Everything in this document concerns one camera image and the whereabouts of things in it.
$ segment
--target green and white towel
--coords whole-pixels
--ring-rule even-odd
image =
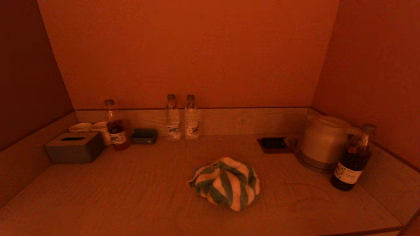
[[[260,181],[251,165],[229,157],[200,167],[188,184],[209,202],[227,203],[235,211],[248,206],[260,194]]]

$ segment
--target orange wall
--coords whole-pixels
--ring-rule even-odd
[[[73,108],[37,1],[2,1],[0,15],[1,150]]]
[[[338,0],[38,0],[76,110],[309,106]]]
[[[420,1],[341,1],[312,106],[420,167]]]

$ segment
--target white kettle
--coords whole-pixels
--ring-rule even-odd
[[[349,134],[358,131],[335,117],[321,115],[312,118],[297,154],[299,162],[311,170],[332,173],[346,149]]]

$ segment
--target white cup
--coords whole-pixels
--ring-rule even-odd
[[[104,141],[105,145],[111,145],[111,136],[108,133],[108,127],[106,126],[106,121],[101,121],[95,123],[90,128],[91,132],[100,132],[102,135],[102,140]]]
[[[71,126],[68,131],[72,132],[72,133],[76,133],[76,132],[90,132],[90,127],[92,126],[92,123],[78,123],[75,124],[74,126]]]

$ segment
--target striped towel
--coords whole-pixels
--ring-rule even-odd
[[[234,211],[248,206],[260,193],[260,181],[251,165],[229,157],[200,167],[188,184],[209,202],[227,203]]]

